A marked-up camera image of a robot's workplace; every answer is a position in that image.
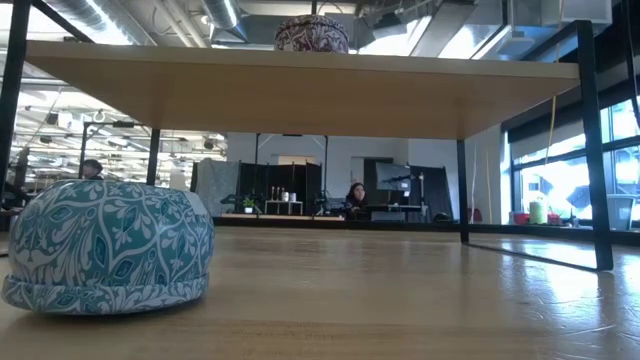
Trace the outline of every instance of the table top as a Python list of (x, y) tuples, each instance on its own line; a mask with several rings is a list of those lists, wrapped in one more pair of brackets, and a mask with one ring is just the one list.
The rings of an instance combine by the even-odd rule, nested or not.
[(160, 129), (464, 139), (576, 64), (30, 41), (27, 61)]

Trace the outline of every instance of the patterned pouf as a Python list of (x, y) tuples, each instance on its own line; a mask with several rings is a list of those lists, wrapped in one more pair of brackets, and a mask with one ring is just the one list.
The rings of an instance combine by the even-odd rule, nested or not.
[(349, 38), (344, 26), (320, 15), (302, 15), (285, 20), (276, 32), (275, 49), (349, 53)]
[(204, 295), (213, 223), (193, 193), (60, 181), (32, 200), (9, 243), (3, 299), (61, 314), (161, 309)]

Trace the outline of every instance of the black metal table leg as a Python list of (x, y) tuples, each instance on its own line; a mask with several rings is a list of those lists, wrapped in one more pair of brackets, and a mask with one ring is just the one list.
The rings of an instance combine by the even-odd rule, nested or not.
[(458, 196), (460, 197), (460, 241), (469, 243), (469, 216), (467, 214), (467, 168), (464, 140), (458, 140)]
[(4, 68), (2, 92), (0, 92), (0, 194), (4, 192), (7, 178), (11, 142), (18, 109), (22, 68), (27, 53), (27, 27), (31, 0), (13, 2), (9, 47)]
[(589, 168), (589, 196), (595, 233), (595, 251), (598, 270), (613, 269), (607, 189), (604, 178), (600, 106), (596, 83), (595, 45), (590, 21), (576, 21), (578, 34), (578, 62), (580, 92), (582, 95), (582, 124), (586, 138), (587, 166)]
[(151, 144), (149, 146), (149, 163), (147, 164), (147, 185), (156, 184), (158, 170), (158, 150), (160, 149), (160, 129), (151, 130)]

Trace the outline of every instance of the potted plant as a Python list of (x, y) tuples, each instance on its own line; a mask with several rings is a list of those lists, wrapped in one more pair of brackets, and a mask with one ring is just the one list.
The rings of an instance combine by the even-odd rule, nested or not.
[(242, 201), (242, 206), (244, 206), (245, 214), (253, 214), (253, 207), (256, 206), (256, 202), (247, 197)]

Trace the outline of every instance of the red object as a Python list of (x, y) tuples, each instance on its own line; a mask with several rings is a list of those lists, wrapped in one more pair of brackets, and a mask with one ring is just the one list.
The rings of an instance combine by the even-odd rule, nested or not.
[(562, 225), (562, 220), (560, 220), (560, 215), (554, 214), (554, 213), (547, 214), (547, 224)]
[(513, 222), (516, 225), (526, 225), (529, 223), (529, 214), (527, 213), (514, 213), (513, 214)]

